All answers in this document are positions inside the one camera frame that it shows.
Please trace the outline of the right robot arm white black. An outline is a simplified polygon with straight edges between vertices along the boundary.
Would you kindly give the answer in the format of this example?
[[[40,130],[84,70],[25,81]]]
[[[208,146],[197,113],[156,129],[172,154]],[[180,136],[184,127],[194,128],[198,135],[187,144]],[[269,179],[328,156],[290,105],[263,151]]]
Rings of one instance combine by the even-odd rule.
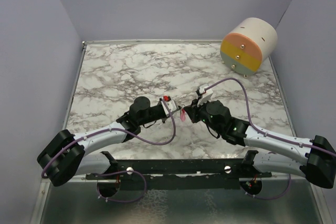
[[[286,136],[253,126],[235,118],[220,101],[202,105],[193,100],[184,107],[192,123],[203,122],[211,135],[232,145],[256,147],[267,150],[249,152],[241,171],[246,177],[278,172],[305,178],[321,188],[331,189],[335,180],[335,150],[323,136],[313,139]]]

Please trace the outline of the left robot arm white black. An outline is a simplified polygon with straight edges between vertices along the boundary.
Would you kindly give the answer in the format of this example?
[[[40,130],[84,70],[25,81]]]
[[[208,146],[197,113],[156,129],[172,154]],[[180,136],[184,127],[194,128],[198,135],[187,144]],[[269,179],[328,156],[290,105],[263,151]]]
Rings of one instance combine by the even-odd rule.
[[[61,130],[37,157],[43,169],[41,177],[48,178],[55,187],[61,186],[82,173],[83,160],[89,154],[132,138],[143,140],[138,136],[141,126],[166,121],[180,108],[168,96],[160,98],[155,106],[151,106],[148,98],[137,97],[127,112],[107,126],[76,134]]]

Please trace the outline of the pink key tag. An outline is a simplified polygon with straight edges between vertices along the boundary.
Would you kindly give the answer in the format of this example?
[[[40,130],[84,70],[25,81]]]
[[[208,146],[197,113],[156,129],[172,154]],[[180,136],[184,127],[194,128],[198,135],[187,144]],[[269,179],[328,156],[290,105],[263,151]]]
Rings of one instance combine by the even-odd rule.
[[[184,122],[186,120],[186,115],[185,115],[185,110],[181,109],[180,110],[180,120]]]

